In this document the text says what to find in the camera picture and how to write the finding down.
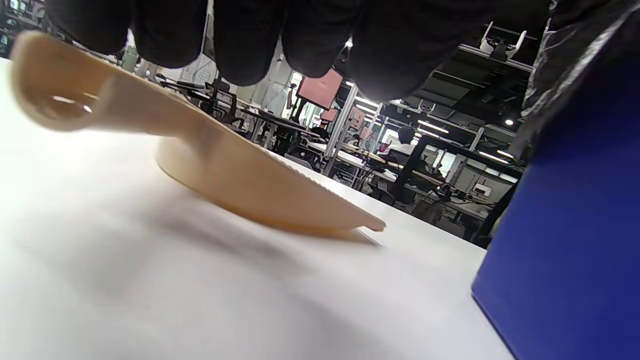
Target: white shirt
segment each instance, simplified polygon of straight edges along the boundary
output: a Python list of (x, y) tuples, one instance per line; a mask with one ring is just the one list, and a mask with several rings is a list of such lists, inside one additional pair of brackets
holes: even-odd
[(411, 155), (414, 147), (415, 145), (412, 145), (410, 143), (395, 143), (393, 145), (389, 145), (387, 147), (387, 150), (385, 150), (381, 154), (387, 155), (389, 153), (389, 150), (395, 150), (395, 151), (402, 152), (403, 154)]

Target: monitor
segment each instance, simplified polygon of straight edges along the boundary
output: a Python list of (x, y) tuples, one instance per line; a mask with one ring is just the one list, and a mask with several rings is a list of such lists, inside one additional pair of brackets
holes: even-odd
[(342, 75), (330, 69), (321, 78), (314, 79), (306, 76), (302, 78), (296, 95), (322, 109), (329, 110), (341, 83)]

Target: finger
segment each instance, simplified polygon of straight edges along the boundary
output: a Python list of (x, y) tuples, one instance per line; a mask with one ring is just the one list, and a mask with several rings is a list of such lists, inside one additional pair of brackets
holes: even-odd
[(127, 43), (129, 0), (47, 0), (47, 14), (73, 40), (102, 54)]
[(311, 78), (324, 76), (349, 40), (362, 0), (295, 0), (282, 33), (292, 69)]
[(136, 49), (162, 67), (189, 65), (200, 55), (206, 18), (207, 0), (134, 0)]
[(215, 0), (216, 66), (231, 83), (249, 86), (269, 71), (286, 0)]
[(371, 0), (353, 33), (348, 68), (372, 100), (406, 97), (508, 0)]

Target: desk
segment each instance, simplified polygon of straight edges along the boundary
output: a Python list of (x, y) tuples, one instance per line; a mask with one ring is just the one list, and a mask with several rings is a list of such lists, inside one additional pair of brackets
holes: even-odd
[(287, 160), (384, 219), (384, 248), (245, 220), (162, 173), (153, 136), (28, 122), (7, 68), (1, 359), (513, 360), (470, 294), (485, 250)]
[[(438, 200), (439, 199), (438, 196), (435, 195), (433, 192), (431, 192), (431, 193), (424, 192), (424, 191), (418, 189), (416, 186), (405, 184), (404, 188), (409, 189), (409, 190), (411, 190), (411, 191), (413, 191), (413, 192), (415, 192), (417, 194), (420, 194), (420, 195), (422, 195), (424, 197), (428, 197), (428, 198), (433, 199), (433, 200)], [(474, 204), (473, 202), (464, 203), (464, 204), (458, 204), (458, 203), (451, 202), (451, 201), (445, 201), (445, 202), (439, 202), (439, 204), (447, 206), (448, 208), (450, 208), (452, 210), (459, 211), (460, 213), (469, 215), (469, 216), (471, 216), (473, 218), (476, 218), (476, 219), (478, 219), (480, 221), (484, 221), (486, 219), (487, 215), (488, 215), (485, 212), (481, 212), (481, 211), (475, 210), (473, 207), (477, 206), (477, 204)]]
[[(317, 150), (320, 150), (320, 151), (324, 151), (326, 149), (326, 145), (319, 144), (319, 143), (310, 143), (308, 146), (309, 147), (313, 147), (314, 149), (317, 149)], [(369, 153), (369, 154), (367, 154), (367, 156), (372, 158), (372, 159), (374, 159), (374, 160), (378, 160), (380, 162), (385, 162), (384, 159), (382, 159), (381, 157), (379, 157), (379, 156), (377, 156), (375, 154)], [(346, 153), (346, 152), (344, 152), (342, 150), (340, 150), (338, 152), (338, 159), (340, 159), (341, 161), (344, 161), (346, 163), (349, 163), (349, 164), (351, 164), (353, 166), (359, 167), (359, 168), (366, 168), (366, 165), (364, 164), (364, 161), (362, 161), (360, 158), (357, 158), (357, 157), (355, 157), (355, 156), (353, 156), (351, 154), (348, 154), (348, 153)], [(399, 164), (388, 163), (388, 165), (390, 167), (394, 167), (394, 168), (397, 168), (397, 169), (400, 169), (400, 170), (403, 169), (403, 166), (399, 165)], [(390, 172), (390, 171), (385, 171), (384, 173), (376, 171), (376, 172), (374, 172), (374, 174), (376, 174), (377, 176), (380, 176), (380, 177), (382, 177), (382, 178), (384, 178), (384, 179), (386, 179), (388, 181), (396, 181), (396, 179), (397, 179), (397, 176), (395, 174), (393, 174), (392, 172)], [(424, 179), (426, 181), (429, 181), (430, 183), (435, 184), (435, 185), (440, 185), (440, 184), (444, 183), (441, 180), (434, 179), (434, 178), (432, 178), (430, 176), (427, 176), (427, 175), (425, 175), (425, 174), (423, 174), (421, 172), (415, 171), (415, 170), (413, 171), (413, 174), (415, 176), (418, 176), (418, 177), (420, 177), (420, 178), (422, 178), (422, 179)]]
[[(241, 112), (247, 114), (247, 115), (251, 115), (253, 117), (255, 117), (258, 121), (256, 121), (256, 123), (253, 126), (253, 131), (251, 134), (251, 142), (256, 142), (257, 137), (258, 137), (258, 128), (260, 127), (260, 125), (263, 122), (268, 122), (270, 124), (274, 124), (277, 127), (284, 127), (286, 129), (290, 129), (293, 131), (297, 131), (299, 133), (304, 133), (306, 135), (309, 136), (313, 136), (314, 138), (319, 138), (320, 136), (318, 136), (315, 133), (312, 133), (310, 131), (307, 131), (307, 129), (300, 125), (297, 124), (293, 121), (287, 120), (287, 119), (283, 119), (281, 117), (277, 117), (274, 114), (262, 111), (260, 109), (256, 109), (254, 108), (253, 110), (249, 110), (249, 109), (240, 109)], [(262, 144), (262, 147), (267, 149), (268, 145), (269, 145), (269, 141), (270, 139), (273, 137), (273, 133), (275, 132), (275, 130), (273, 128), (269, 129), (269, 132), (266, 135), (266, 139), (264, 141), (264, 143)], [(288, 145), (291, 143), (291, 136), (287, 135), (288, 141), (285, 142), (285, 144), (283, 144), (283, 146), (281, 146), (281, 149), (274, 149), (274, 151), (276, 153), (279, 153), (280, 155), (284, 155), (284, 152), (287, 150), (287, 148), (289, 147)]]

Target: aluminum pole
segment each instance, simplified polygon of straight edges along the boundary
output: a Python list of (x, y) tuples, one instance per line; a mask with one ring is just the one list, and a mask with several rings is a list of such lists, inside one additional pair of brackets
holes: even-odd
[(324, 150), (325, 158), (329, 159), (323, 170), (323, 175), (325, 176), (329, 175), (329, 171), (331, 171), (333, 163), (335, 163), (335, 158), (338, 156), (338, 150), (344, 136), (344, 128), (349, 126), (349, 114), (351, 113), (353, 101), (355, 100), (356, 95), (358, 95), (358, 85), (353, 84), (349, 91), (349, 95), (347, 96), (347, 100), (344, 102), (342, 110), (340, 110), (340, 115), (333, 125), (333, 132), (331, 133), (329, 142), (326, 144), (326, 149)]
[(382, 122), (382, 127), (380, 128), (380, 132), (378, 133), (376, 142), (372, 144), (371, 148), (369, 149), (369, 152), (373, 152), (374, 150), (376, 150), (376, 146), (378, 146), (378, 144), (380, 143), (380, 139), (382, 139), (382, 134), (385, 132), (385, 127), (387, 126), (388, 120), (389, 120), (389, 117), (385, 116), (385, 120)]

